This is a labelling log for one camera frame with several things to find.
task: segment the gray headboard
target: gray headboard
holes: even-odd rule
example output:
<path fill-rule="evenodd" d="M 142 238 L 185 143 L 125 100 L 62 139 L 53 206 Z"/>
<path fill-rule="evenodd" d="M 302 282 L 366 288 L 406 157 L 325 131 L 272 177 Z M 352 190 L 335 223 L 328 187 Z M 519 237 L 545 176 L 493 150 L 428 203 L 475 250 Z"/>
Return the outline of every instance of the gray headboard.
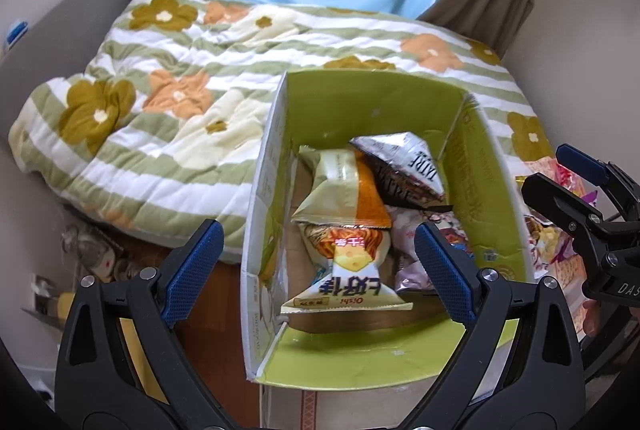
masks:
<path fill-rule="evenodd" d="M 2 142 L 35 87 L 84 71 L 129 1 L 63 0 L 18 40 L 0 62 Z"/>

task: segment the blue textured pad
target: blue textured pad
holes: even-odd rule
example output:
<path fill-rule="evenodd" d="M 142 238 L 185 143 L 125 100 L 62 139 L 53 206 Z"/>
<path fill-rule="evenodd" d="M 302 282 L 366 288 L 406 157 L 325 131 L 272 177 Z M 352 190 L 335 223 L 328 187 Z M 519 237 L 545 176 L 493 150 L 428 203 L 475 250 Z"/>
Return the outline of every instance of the blue textured pad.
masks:
<path fill-rule="evenodd" d="M 222 225 L 214 222 L 200 238 L 184 264 L 166 288 L 162 319 L 172 328 L 186 320 L 203 288 L 209 273 L 222 253 L 225 236 Z"/>
<path fill-rule="evenodd" d="M 556 150 L 556 159 L 562 166 L 587 179 L 594 186 L 604 186 L 609 180 L 607 169 L 602 163 L 571 145 L 560 145 Z"/>
<path fill-rule="evenodd" d="M 423 225 L 415 230 L 415 254 L 429 275 L 440 300 L 454 322 L 467 329 L 476 323 L 473 292 L 454 266 L 447 251 Z"/>

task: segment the green and white striped bedding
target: green and white striped bedding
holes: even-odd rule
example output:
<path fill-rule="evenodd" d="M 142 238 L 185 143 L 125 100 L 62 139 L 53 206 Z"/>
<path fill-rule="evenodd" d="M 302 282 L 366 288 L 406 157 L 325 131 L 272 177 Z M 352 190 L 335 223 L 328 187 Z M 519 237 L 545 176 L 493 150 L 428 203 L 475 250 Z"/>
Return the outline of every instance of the green and white striped bedding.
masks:
<path fill-rule="evenodd" d="M 33 91 L 10 144 L 23 171 L 138 238 L 179 246 L 217 218 L 224 260 L 239 262 L 273 92 L 286 71 L 318 66 L 407 71 L 473 92 L 514 176 L 550 151 L 478 42 L 389 14 L 228 0 L 133 0 L 83 74 Z"/>

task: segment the white flower center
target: white flower center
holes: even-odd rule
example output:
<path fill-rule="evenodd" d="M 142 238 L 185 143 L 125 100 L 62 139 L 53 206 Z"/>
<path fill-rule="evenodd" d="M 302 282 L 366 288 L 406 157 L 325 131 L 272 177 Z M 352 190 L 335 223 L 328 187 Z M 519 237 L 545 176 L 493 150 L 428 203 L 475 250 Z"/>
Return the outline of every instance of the white flower center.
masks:
<path fill-rule="evenodd" d="M 156 15 L 156 20 L 158 20 L 158 22 L 169 22 L 173 17 L 174 16 L 167 10 L 162 10 Z"/>
<path fill-rule="evenodd" d="M 107 111 L 106 110 L 102 110 L 101 108 L 98 108 L 94 112 L 95 123 L 104 123 L 105 121 L 107 121 L 108 117 L 109 117 L 109 115 L 107 114 Z"/>

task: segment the snack bag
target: snack bag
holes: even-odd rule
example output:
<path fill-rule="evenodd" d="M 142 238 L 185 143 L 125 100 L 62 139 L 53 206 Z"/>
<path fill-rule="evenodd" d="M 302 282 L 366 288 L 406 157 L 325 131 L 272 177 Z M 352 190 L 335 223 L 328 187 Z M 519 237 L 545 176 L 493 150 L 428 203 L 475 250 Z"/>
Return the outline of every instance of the snack bag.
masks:
<path fill-rule="evenodd" d="M 399 251 L 399 269 L 396 273 L 396 291 L 418 290 L 434 292 L 435 288 L 415 254 L 415 230 L 425 220 L 434 222 L 449 244 L 464 250 L 473 257 L 465 231 L 452 212 L 424 212 L 387 206 L 393 227 L 391 244 Z"/>
<path fill-rule="evenodd" d="M 311 260 L 319 268 L 319 279 L 287 301 L 280 312 L 413 307 L 380 280 L 378 267 L 390 246 L 388 232 L 314 224 L 300 224 L 300 231 Z"/>
<path fill-rule="evenodd" d="M 411 132 L 354 137 L 369 156 L 385 203 L 407 208 L 451 210 L 427 143 Z"/>
<path fill-rule="evenodd" d="M 391 227 L 363 154 L 348 148 L 315 150 L 301 146 L 299 158 L 313 171 L 314 182 L 292 220 L 334 226 Z"/>

